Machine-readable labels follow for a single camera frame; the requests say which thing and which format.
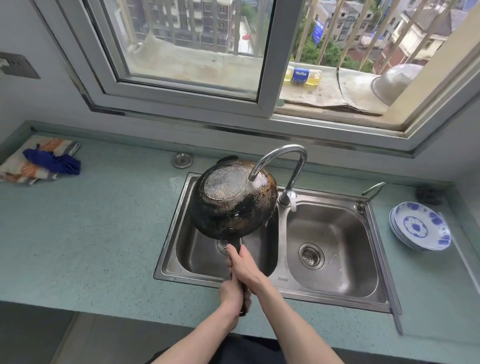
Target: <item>striped towel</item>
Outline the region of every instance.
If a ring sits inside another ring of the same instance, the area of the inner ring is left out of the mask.
[[[60,175],[59,173],[52,173],[43,167],[29,162],[24,157],[22,152],[29,148],[35,149],[37,144],[40,144],[41,150],[53,152],[58,157],[64,154],[72,156],[80,148],[80,143],[72,140],[32,135],[0,166],[0,179],[15,183],[25,183],[30,186],[38,179],[56,180]]]

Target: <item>faucet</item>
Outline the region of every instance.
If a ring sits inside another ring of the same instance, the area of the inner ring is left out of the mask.
[[[250,175],[248,176],[248,179],[249,181],[254,181],[257,177],[258,172],[260,172],[260,170],[262,170],[268,163],[270,163],[275,158],[290,152],[298,152],[300,154],[300,159],[292,173],[292,176],[290,177],[290,180],[287,183],[287,186],[285,187],[285,190],[283,190],[283,193],[278,198],[278,202],[282,206],[290,206],[290,209],[295,212],[297,211],[297,193],[293,190],[293,184],[297,180],[297,177],[300,174],[303,165],[307,161],[307,151],[304,147],[298,144],[289,144],[287,146],[281,146],[280,148],[271,151],[255,164],[252,171],[250,172]]]
[[[372,201],[379,193],[380,191],[382,190],[382,188],[386,185],[385,182],[380,182],[380,183],[377,183],[375,186],[372,186],[370,187],[368,190],[366,191],[363,191],[361,193],[362,196],[365,196],[366,194],[370,193],[371,191],[373,190],[377,190],[375,191],[374,194],[372,194],[369,198],[367,198],[365,201],[362,201],[362,202],[356,202],[355,203],[355,210],[357,212],[360,212],[360,213],[363,213],[365,211],[365,207],[367,206],[367,203],[369,203],[370,201]]]

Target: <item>open window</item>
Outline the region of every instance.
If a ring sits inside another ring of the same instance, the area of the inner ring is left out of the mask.
[[[100,109],[412,155],[480,89],[456,0],[31,1]]]

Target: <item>double basin sink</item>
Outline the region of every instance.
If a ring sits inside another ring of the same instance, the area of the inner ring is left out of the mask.
[[[229,279],[228,242],[201,234],[187,213],[199,176],[187,177],[154,278],[218,287]],[[242,238],[258,268],[286,298],[391,312],[397,297],[370,204],[358,212],[362,198],[295,191],[295,212],[277,204]]]

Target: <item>stack of plates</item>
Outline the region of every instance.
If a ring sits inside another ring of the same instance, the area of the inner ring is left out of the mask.
[[[406,246],[420,252],[446,249],[452,243],[447,223],[416,202],[402,202],[390,211],[390,227]]]

